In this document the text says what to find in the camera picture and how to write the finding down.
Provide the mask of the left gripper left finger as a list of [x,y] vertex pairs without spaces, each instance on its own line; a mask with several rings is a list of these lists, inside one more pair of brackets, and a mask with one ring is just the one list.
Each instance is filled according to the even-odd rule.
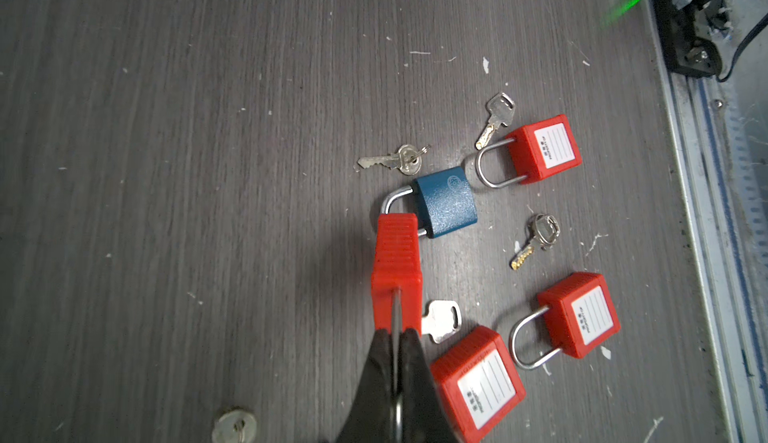
[[392,337],[374,333],[348,417],[336,442],[393,442],[394,365]]

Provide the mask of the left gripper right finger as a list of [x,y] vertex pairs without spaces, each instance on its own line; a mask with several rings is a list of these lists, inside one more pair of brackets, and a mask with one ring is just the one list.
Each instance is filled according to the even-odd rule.
[[443,409],[421,345],[412,329],[399,338],[399,430],[402,442],[458,442]]

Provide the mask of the red padlock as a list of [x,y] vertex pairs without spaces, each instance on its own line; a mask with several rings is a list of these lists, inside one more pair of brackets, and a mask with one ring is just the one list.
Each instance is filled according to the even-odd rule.
[[502,336],[479,325],[430,365],[452,428],[482,441],[526,397]]
[[[514,178],[492,182],[482,168],[483,157],[491,150],[505,148],[516,171]],[[583,158],[575,141],[568,117],[559,114],[536,123],[523,125],[501,140],[481,149],[475,157],[475,169],[482,184],[501,189],[511,184],[532,184],[578,167]]]
[[[574,272],[537,295],[539,307],[514,324],[508,347],[518,368],[532,371],[563,353],[582,359],[621,330],[621,323],[605,277],[599,273]],[[531,362],[517,351],[521,330],[542,317],[552,349]]]
[[393,436],[407,440],[406,413],[412,361],[421,331],[423,276],[419,256],[418,221],[412,213],[382,213],[378,217],[371,298],[375,328],[391,338]]

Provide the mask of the blue padlock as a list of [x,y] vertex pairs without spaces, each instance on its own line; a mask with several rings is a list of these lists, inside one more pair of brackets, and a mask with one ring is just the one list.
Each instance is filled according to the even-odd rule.
[[475,197],[461,166],[415,178],[390,192],[383,200],[380,214],[391,212],[400,198],[413,195],[419,237],[437,238],[478,221]]

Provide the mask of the silver key of blue padlock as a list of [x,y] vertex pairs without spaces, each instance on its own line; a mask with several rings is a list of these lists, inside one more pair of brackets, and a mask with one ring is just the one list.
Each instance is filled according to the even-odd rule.
[[381,165],[390,170],[398,170],[406,176],[414,176],[421,170],[423,156],[429,152],[429,149],[429,145],[417,147],[412,144],[404,144],[394,153],[361,157],[357,160],[357,164],[363,169]]

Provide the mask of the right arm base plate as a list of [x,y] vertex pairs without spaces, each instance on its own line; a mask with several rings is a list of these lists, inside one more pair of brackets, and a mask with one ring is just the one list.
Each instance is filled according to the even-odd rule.
[[706,23],[699,15],[703,7],[690,4],[678,10],[671,0],[652,0],[652,7],[664,62],[670,72],[702,78],[715,76],[722,70],[716,45],[699,28]]

